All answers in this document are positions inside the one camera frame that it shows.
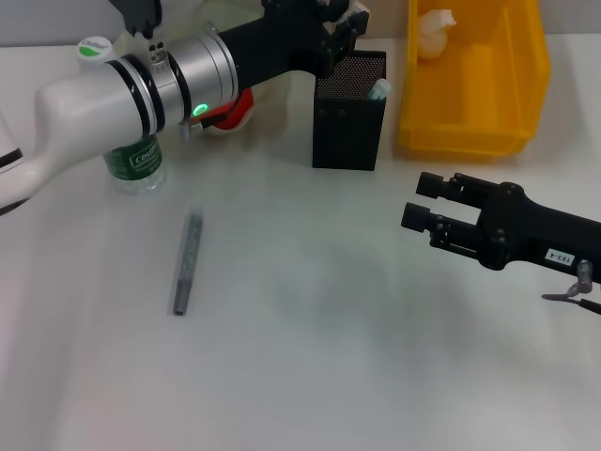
pen holder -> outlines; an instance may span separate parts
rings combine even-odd
[[[332,76],[316,80],[313,167],[375,169],[386,99],[367,96],[380,78],[386,78],[386,52],[355,51]]]

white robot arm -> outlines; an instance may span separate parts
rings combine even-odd
[[[338,20],[348,0],[329,5],[264,0],[263,6],[264,17],[254,22],[183,39],[168,49],[153,45],[145,55],[128,54],[43,87],[36,93],[32,159],[23,157],[0,116],[0,215],[69,167],[164,127],[186,124],[196,114],[231,102],[242,89],[289,70],[329,76],[354,49],[369,19],[366,12],[350,15],[330,34],[323,23]],[[152,27],[128,29],[151,36]]]

white wall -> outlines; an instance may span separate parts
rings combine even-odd
[[[237,1],[260,8],[259,0]],[[539,2],[548,33],[601,32],[599,0]],[[108,0],[3,0],[2,3],[0,46],[75,43],[91,35],[115,38],[123,28],[120,14]],[[364,0],[364,3],[374,13],[370,24],[372,36],[403,34],[407,0]]]

pen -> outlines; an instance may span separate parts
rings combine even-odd
[[[173,304],[173,314],[184,316],[188,309],[190,292],[194,280],[194,270],[198,259],[198,246],[200,234],[203,229],[203,218],[198,213],[192,213],[186,231],[182,237],[185,240],[181,261],[179,263],[179,274],[177,276],[176,298]]]

white table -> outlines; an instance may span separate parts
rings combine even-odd
[[[601,35],[548,45],[539,133],[502,164],[392,159],[404,43],[371,40],[399,82],[375,173],[310,167],[314,81],[295,74],[287,118],[194,149],[167,132],[155,195],[117,194],[96,159],[1,218],[2,450],[597,450],[601,319],[540,300],[571,278],[490,272],[399,226],[407,201],[475,221],[415,195],[422,171],[511,180],[601,220]],[[0,51],[25,151],[34,88],[75,71],[69,47]],[[192,205],[205,231],[176,318]]]

